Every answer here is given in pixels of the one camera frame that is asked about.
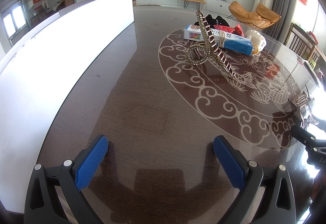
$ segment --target window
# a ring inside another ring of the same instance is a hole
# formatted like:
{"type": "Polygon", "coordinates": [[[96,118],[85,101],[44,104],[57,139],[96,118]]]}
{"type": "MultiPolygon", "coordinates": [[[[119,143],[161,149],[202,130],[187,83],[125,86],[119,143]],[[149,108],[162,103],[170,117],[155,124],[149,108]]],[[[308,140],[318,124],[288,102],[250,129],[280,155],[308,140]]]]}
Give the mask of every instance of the window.
{"type": "Polygon", "coordinates": [[[12,15],[14,16],[14,20],[18,29],[26,24],[24,15],[22,13],[22,7],[20,5],[12,11],[12,15]]]}
{"type": "Polygon", "coordinates": [[[11,14],[8,14],[4,19],[4,26],[7,30],[8,36],[11,37],[14,33],[16,33],[16,29],[14,26],[14,23],[12,21],[12,17],[11,14]]]}
{"type": "Polygon", "coordinates": [[[4,19],[4,26],[7,30],[9,38],[15,37],[15,33],[19,33],[26,26],[26,21],[24,14],[22,12],[22,7],[19,5],[14,10],[12,10],[4,19]]]}
{"type": "Polygon", "coordinates": [[[3,11],[1,16],[4,17],[4,27],[12,44],[35,26],[31,19],[39,17],[39,20],[42,20],[40,12],[44,12],[44,9],[37,8],[35,10],[33,0],[19,0],[3,11]]]}

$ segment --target blue gripper pad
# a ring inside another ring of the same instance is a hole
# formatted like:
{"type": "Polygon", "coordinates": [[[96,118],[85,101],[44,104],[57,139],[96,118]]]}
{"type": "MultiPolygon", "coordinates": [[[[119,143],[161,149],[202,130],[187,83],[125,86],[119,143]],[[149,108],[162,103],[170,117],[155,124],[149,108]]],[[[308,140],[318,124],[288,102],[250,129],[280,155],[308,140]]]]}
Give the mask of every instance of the blue gripper pad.
{"type": "Polygon", "coordinates": [[[214,139],[213,149],[232,186],[241,191],[246,184],[245,173],[220,136],[214,139]]]}
{"type": "Polygon", "coordinates": [[[108,145],[108,139],[102,136],[77,169],[75,184],[79,191],[91,182],[97,167],[108,151],[108,145]]]}

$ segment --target tv stand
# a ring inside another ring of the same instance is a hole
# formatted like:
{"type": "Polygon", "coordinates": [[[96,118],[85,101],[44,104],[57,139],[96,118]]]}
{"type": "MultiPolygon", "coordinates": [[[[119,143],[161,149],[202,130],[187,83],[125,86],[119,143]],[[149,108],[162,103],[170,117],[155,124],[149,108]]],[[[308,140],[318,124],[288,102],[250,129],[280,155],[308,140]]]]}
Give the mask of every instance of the tv stand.
{"type": "MultiPolygon", "coordinates": [[[[214,15],[222,14],[230,16],[229,11],[230,4],[222,0],[204,0],[206,4],[201,3],[200,9],[207,11],[208,13],[213,13],[214,15]]],[[[196,1],[188,1],[188,10],[197,10],[196,1]]],[[[174,8],[184,8],[184,0],[136,0],[137,5],[160,5],[162,7],[174,7],[174,8]]]]}

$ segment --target wooden table surface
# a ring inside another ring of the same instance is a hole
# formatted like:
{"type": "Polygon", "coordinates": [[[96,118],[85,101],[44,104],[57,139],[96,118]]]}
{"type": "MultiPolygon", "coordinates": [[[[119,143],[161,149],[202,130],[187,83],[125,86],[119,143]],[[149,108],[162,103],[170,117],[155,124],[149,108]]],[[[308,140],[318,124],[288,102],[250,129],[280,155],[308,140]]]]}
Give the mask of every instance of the wooden table surface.
{"type": "Polygon", "coordinates": [[[182,0],[182,1],[187,1],[187,2],[196,2],[196,3],[203,3],[203,4],[206,3],[204,0],[182,0]]]}
{"type": "Polygon", "coordinates": [[[190,41],[180,29],[196,22],[194,12],[135,7],[134,15],[69,93],[38,163],[73,159],[103,134],[109,151],[83,194],[104,223],[217,223],[238,193],[212,149],[224,135],[246,159],[286,165],[300,218],[316,170],[289,135],[284,98],[304,85],[318,90],[300,59],[266,36],[260,56],[227,52],[238,73],[231,83],[212,62],[185,63],[190,41]]]}

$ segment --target silver screw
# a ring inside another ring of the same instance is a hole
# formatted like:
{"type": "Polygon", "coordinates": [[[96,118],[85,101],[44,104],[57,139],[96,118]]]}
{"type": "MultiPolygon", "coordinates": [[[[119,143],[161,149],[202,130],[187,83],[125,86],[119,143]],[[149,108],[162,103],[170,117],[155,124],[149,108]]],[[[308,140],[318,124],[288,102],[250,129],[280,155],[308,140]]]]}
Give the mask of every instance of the silver screw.
{"type": "Polygon", "coordinates": [[[67,167],[70,166],[71,164],[72,164],[71,160],[66,160],[66,161],[63,162],[63,165],[67,166],[67,167]]]}
{"type": "Polygon", "coordinates": [[[286,167],[283,164],[280,164],[280,166],[278,168],[280,168],[280,170],[286,170],[286,167]]]}
{"type": "Polygon", "coordinates": [[[41,164],[37,164],[37,165],[34,166],[34,169],[35,169],[35,170],[39,170],[39,169],[41,169],[41,167],[42,167],[41,164]]]}
{"type": "Polygon", "coordinates": [[[257,163],[256,163],[254,160],[250,160],[250,161],[249,161],[249,165],[250,165],[251,167],[256,167],[256,166],[257,166],[257,163]]]}

